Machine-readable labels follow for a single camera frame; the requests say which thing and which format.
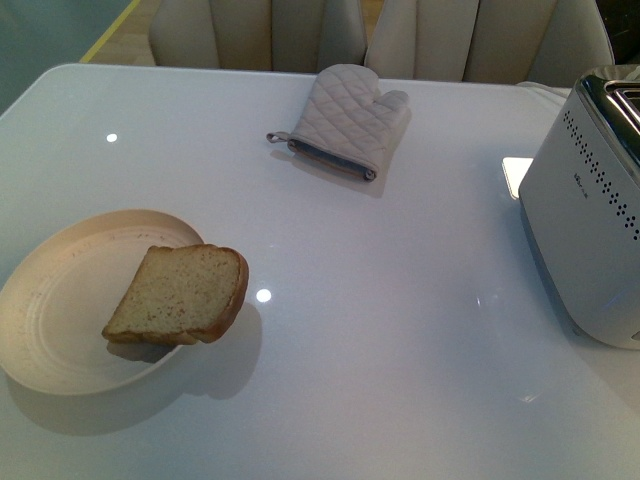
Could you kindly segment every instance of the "white table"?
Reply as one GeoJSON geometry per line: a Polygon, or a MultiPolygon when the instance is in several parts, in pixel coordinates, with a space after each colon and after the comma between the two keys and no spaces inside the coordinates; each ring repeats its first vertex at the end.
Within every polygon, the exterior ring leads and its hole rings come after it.
{"type": "Polygon", "coordinates": [[[0,285],[56,231],[125,208],[176,215],[251,269],[227,335],[129,387],[60,397],[0,376],[0,478],[637,477],[640,353],[557,313],[502,173],[563,99],[381,81],[412,117],[364,184],[265,140],[312,82],[63,66],[0,119],[0,285]]]}

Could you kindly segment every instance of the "white chair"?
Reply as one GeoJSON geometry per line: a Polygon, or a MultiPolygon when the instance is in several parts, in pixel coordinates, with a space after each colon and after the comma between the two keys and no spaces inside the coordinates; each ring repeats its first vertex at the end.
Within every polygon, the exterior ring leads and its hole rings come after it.
{"type": "Polygon", "coordinates": [[[319,72],[362,65],[360,0],[164,0],[149,29],[156,65],[319,72]]]}
{"type": "Polygon", "coordinates": [[[365,58],[387,78],[554,87],[613,63],[594,0],[385,0],[365,58]]]}

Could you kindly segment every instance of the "plate rim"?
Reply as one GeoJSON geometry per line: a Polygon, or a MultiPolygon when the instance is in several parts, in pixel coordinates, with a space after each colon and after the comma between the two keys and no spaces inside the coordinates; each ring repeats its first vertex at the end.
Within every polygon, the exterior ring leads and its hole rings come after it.
{"type": "MultiPolygon", "coordinates": [[[[112,210],[112,211],[107,211],[103,213],[98,213],[96,215],[86,217],[84,219],[81,219],[75,223],[72,223],[58,230],[57,232],[54,232],[52,235],[50,235],[48,238],[42,241],[38,246],[36,246],[33,250],[31,250],[20,261],[20,263],[15,267],[13,272],[11,272],[6,282],[0,289],[0,315],[2,313],[3,303],[6,301],[4,297],[9,295],[8,292],[12,293],[16,289],[20,290],[20,285],[16,283],[17,282],[16,279],[19,276],[25,273],[28,273],[28,269],[33,268],[32,264],[38,263],[38,260],[39,260],[38,257],[41,256],[44,250],[46,250],[47,248],[55,248],[56,243],[60,243],[64,245],[65,243],[69,242],[70,239],[72,242],[71,244],[73,244],[73,241],[82,240],[84,238],[90,237],[91,235],[95,235],[97,233],[105,233],[116,228],[126,228],[126,227],[132,227],[132,226],[135,227],[136,225],[143,226],[145,222],[141,222],[137,220],[144,219],[144,218],[147,218],[147,219],[155,218],[156,220],[163,219],[167,223],[181,225],[181,227],[185,229],[185,231],[189,235],[192,235],[195,239],[197,239],[200,244],[205,243],[204,239],[202,238],[202,235],[200,235],[200,233],[195,228],[193,228],[189,223],[187,223],[186,221],[184,221],[183,219],[181,219],[176,215],[163,212],[160,210],[153,210],[153,209],[146,209],[146,208],[119,209],[119,210],[112,210]],[[121,221],[125,217],[131,217],[131,219],[125,225],[118,227],[117,225],[118,221],[119,220],[121,221]],[[98,224],[104,223],[105,220],[107,220],[107,224],[108,224],[107,228],[96,228],[98,224]],[[89,228],[89,232],[90,232],[89,234],[77,235],[76,232],[78,230],[81,230],[83,227],[86,228],[88,226],[93,227],[93,229],[89,228]]],[[[24,315],[24,321],[26,322],[26,320],[27,320],[27,316],[24,315]]],[[[2,319],[0,318],[0,336],[5,335],[6,333],[5,332],[6,329],[3,328],[4,325],[2,325],[2,323],[3,323],[2,319]]],[[[7,361],[8,356],[2,351],[0,351],[0,368],[2,368],[5,374],[9,378],[11,378],[13,381],[22,385],[23,387],[26,387],[36,392],[55,395],[55,396],[69,396],[69,397],[83,396],[83,395],[96,395],[100,393],[109,392],[112,390],[117,390],[119,388],[125,387],[127,385],[131,385],[132,383],[139,381],[141,378],[158,370],[161,366],[167,363],[173,356],[175,356],[175,354],[178,351],[182,349],[182,347],[183,345],[176,345],[174,346],[174,348],[168,351],[165,355],[163,355],[161,359],[159,359],[154,363],[149,364],[148,367],[142,369],[141,371],[131,375],[130,377],[127,377],[124,380],[116,381],[113,384],[105,385],[104,387],[99,387],[99,388],[79,388],[79,389],[73,389],[73,391],[71,390],[69,391],[55,390],[54,391],[53,389],[43,387],[39,385],[37,381],[34,382],[30,380],[28,376],[27,378],[25,378],[25,375],[20,374],[20,372],[18,371],[19,369],[13,368],[13,366],[10,365],[11,362],[7,361]]]]}

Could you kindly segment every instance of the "toaster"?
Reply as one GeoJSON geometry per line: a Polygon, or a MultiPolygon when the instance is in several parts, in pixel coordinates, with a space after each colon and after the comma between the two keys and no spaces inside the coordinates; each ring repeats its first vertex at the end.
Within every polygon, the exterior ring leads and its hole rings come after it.
{"type": "Polygon", "coordinates": [[[518,193],[572,321],[600,342],[640,349],[640,66],[576,82],[518,193]]]}

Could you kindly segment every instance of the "toast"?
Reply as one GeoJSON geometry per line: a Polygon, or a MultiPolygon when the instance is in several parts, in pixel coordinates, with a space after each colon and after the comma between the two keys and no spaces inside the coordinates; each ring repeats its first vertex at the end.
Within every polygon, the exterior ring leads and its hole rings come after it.
{"type": "Polygon", "coordinates": [[[248,280],[246,260],[230,248],[152,246],[102,336],[114,343],[211,343],[235,320],[248,280]]]}

